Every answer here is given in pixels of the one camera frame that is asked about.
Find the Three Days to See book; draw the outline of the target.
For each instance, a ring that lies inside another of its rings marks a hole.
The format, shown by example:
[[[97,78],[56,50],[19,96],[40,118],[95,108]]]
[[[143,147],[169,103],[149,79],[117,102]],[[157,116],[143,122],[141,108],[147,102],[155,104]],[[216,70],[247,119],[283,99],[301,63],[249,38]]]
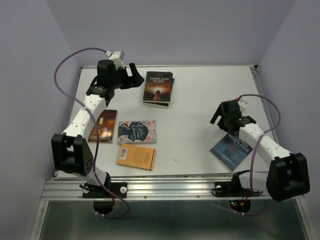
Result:
[[[147,71],[142,100],[147,103],[169,104],[172,88],[172,72]]]

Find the Nineteen Eighty-Four blue book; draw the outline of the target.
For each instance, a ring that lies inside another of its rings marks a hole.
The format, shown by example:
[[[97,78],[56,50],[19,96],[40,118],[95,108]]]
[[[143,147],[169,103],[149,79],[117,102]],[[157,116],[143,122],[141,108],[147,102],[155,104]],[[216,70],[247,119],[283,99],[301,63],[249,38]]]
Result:
[[[210,152],[229,170],[234,171],[252,150],[245,141],[228,133],[210,149]]]

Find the Animal Farm blue book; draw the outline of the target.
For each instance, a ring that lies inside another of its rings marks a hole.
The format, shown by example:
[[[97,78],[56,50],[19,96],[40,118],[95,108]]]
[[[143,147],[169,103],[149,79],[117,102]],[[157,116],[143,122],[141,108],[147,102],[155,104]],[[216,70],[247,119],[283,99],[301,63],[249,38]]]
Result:
[[[160,105],[168,107],[170,104],[166,102],[157,102],[157,101],[142,101],[143,104],[153,104],[153,105]]]

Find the brown book under left arm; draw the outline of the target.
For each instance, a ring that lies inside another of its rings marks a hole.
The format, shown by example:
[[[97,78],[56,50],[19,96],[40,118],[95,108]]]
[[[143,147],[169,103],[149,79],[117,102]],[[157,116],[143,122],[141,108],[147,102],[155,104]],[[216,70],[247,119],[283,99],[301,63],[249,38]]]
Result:
[[[117,119],[117,110],[105,109],[97,118],[99,142],[103,144],[112,144]]]

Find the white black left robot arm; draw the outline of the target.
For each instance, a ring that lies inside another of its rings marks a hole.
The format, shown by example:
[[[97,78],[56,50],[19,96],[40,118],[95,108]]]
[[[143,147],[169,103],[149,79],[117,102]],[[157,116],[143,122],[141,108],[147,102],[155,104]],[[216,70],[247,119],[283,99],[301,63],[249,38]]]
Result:
[[[100,60],[97,75],[85,93],[80,110],[69,126],[51,138],[54,167],[56,170],[73,174],[87,182],[84,190],[97,193],[100,197],[111,191],[111,177],[96,167],[97,154],[92,153],[88,139],[93,129],[97,130],[97,118],[107,108],[117,89],[126,90],[142,85],[144,78],[134,63],[126,67],[116,66],[115,60]]]

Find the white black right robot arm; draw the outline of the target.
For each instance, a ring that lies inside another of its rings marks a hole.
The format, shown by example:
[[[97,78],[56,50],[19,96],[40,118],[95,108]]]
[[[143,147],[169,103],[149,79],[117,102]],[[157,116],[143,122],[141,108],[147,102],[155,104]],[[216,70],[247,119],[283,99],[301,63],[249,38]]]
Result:
[[[212,190],[217,197],[243,197],[268,194],[282,202],[307,194],[310,187],[306,157],[281,147],[261,130],[250,116],[244,116],[240,100],[223,101],[214,113],[211,124],[226,135],[210,150],[229,170],[234,171],[248,156],[259,156],[268,172],[236,171],[229,181],[216,182]]]

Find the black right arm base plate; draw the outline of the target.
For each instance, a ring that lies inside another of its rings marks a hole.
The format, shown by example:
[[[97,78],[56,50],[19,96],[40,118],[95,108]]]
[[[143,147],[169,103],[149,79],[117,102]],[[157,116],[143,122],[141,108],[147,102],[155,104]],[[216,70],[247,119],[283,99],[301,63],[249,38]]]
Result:
[[[231,181],[218,181],[214,183],[211,193],[218,198],[255,197],[256,195],[249,189],[243,188],[238,183]]]

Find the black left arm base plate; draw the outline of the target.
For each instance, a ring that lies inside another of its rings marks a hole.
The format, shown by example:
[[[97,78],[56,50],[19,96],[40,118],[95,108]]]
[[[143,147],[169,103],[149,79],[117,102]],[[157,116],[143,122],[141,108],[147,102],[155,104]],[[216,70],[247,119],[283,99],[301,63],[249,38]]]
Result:
[[[84,199],[111,199],[114,197],[101,186],[91,185],[85,182],[84,184],[80,184],[79,187],[82,189],[82,197]],[[112,182],[109,191],[120,198],[125,199],[127,197],[128,183]]]

